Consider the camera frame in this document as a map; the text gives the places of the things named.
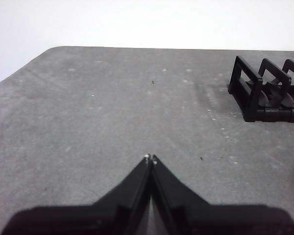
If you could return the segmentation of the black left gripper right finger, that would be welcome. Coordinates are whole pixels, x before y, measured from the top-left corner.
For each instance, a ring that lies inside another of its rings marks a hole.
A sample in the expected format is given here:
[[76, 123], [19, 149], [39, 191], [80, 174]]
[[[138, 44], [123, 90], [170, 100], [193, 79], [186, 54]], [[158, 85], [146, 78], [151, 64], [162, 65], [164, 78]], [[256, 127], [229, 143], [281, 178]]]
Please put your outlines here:
[[288, 212], [266, 205], [213, 205], [152, 156], [152, 198], [170, 235], [294, 235]]

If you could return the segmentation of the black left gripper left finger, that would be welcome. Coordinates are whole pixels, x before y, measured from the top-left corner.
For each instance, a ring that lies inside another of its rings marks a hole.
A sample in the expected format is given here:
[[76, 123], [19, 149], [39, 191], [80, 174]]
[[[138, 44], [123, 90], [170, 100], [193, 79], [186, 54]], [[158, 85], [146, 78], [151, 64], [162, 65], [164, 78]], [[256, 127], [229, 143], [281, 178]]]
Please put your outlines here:
[[151, 158], [145, 156], [113, 189], [91, 205], [45, 206], [14, 214], [4, 235], [133, 235], [150, 200]]

